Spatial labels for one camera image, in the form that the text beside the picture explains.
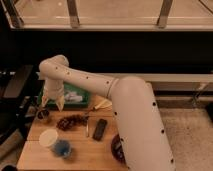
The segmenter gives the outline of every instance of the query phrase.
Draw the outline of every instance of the pine cone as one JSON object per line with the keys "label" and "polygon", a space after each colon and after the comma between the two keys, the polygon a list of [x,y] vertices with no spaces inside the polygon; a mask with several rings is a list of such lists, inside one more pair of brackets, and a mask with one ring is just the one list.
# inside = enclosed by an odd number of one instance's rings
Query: pine cone
{"label": "pine cone", "polygon": [[71,129],[75,125],[86,126],[87,120],[88,120],[88,116],[71,115],[71,116],[60,119],[59,122],[57,123],[57,128],[63,131],[66,131],[68,129]]}

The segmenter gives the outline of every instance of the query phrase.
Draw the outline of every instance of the small object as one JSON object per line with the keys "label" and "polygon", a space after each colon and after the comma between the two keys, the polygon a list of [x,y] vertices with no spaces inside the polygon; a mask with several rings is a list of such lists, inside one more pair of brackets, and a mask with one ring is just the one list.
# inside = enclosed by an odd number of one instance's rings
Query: small object
{"label": "small object", "polygon": [[67,131],[68,129],[71,129],[73,126],[77,124],[86,126],[87,120],[88,116],[71,115],[60,119],[59,122],[57,123],[57,128],[63,131]]}
{"label": "small object", "polygon": [[206,111],[208,112],[208,115],[209,115],[211,121],[213,122],[213,103],[209,103],[206,106]]}
{"label": "small object", "polygon": [[112,151],[113,157],[116,160],[118,160],[121,163],[126,163],[119,134],[117,134],[112,140],[111,151]]}
{"label": "small object", "polygon": [[106,128],[107,121],[105,119],[100,119],[96,125],[95,132],[93,134],[93,139],[100,141],[103,137],[104,130]]}
{"label": "small object", "polygon": [[71,145],[67,140],[58,138],[55,129],[47,129],[39,136],[39,144],[42,147],[49,148],[56,156],[67,158],[71,153]]}
{"label": "small object", "polygon": [[57,156],[67,158],[71,154],[71,145],[67,140],[58,140],[52,150]]}
{"label": "small object", "polygon": [[37,118],[39,119],[39,121],[41,121],[43,123],[48,123],[50,121],[49,115],[50,115],[50,113],[47,109],[45,109],[45,108],[38,109]]}

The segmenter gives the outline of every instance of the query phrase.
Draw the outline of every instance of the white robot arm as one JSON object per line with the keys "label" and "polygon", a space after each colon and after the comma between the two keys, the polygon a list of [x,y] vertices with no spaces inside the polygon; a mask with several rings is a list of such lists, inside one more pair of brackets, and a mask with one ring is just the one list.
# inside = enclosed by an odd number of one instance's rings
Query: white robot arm
{"label": "white robot arm", "polygon": [[58,55],[40,63],[45,77],[43,105],[48,99],[63,109],[63,81],[112,101],[119,135],[131,171],[175,171],[175,163],[152,87],[144,80],[122,79],[74,70]]}

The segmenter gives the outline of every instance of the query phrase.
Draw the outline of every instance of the wooden tabletop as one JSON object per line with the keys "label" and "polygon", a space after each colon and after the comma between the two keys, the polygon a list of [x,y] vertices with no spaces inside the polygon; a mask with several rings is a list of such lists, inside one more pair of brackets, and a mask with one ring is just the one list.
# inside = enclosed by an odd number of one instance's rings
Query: wooden tabletop
{"label": "wooden tabletop", "polygon": [[[86,137],[85,126],[75,126],[68,131],[56,128],[62,117],[72,114],[83,115],[100,100],[99,96],[93,96],[89,107],[83,110],[50,111],[51,122],[48,124],[35,118],[17,164],[18,170],[127,171],[126,166],[115,160],[111,154],[111,141],[118,133],[111,108],[90,112],[89,137]],[[92,134],[100,118],[106,119],[108,124],[102,140],[97,142],[92,139]],[[49,128],[56,128],[61,139],[70,141],[73,151],[68,159],[56,157],[51,150],[39,145],[40,134]]]}

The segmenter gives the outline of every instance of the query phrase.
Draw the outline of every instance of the gray floor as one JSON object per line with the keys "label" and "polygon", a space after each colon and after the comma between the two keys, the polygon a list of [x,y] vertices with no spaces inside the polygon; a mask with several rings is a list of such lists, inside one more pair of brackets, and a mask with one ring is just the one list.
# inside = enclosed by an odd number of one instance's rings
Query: gray floor
{"label": "gray floor", "polygon": [[[160,109],[177,171],[213,170],[213,123],[203,109]],[[0,170],[16,165],[23,147],[15,132],[0,146]]]}
{"label": "gray floor", "polygon": [[0,146],[0,170],[6,165],[16,166],[24,140],[18,131],[14,132],[7,141]]}

